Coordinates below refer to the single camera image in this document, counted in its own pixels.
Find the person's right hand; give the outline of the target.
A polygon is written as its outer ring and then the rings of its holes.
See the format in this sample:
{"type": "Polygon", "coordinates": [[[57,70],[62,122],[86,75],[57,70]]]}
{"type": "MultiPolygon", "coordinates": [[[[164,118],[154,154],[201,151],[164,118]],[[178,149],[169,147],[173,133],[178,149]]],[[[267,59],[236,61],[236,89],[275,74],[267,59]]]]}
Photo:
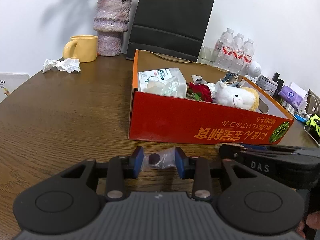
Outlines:
{"type": "Polygon", "coordinates": [[[300,222],[300,224],[296,230],[296,233],[298,233],[304,239],[306,239],[306,235],[304,232],[304,228],[306,225],[311,229],[319,230],[320,229],[320,212],[317,211],[314,213],[310,213],[310,214],[308,214],[306,221],[302,220],[300,222]]]}

